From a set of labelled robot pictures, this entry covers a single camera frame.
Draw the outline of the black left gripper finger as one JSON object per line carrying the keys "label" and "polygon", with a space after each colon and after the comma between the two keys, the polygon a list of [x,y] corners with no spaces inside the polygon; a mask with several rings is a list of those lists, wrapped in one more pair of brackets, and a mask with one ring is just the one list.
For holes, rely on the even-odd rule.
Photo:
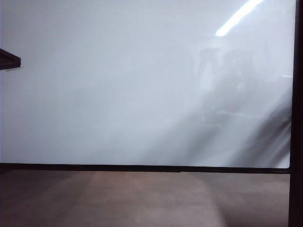
{"label": "black left gripper finger", "polygon": [[0,49],[0,70],[20,68],[21,58]]}

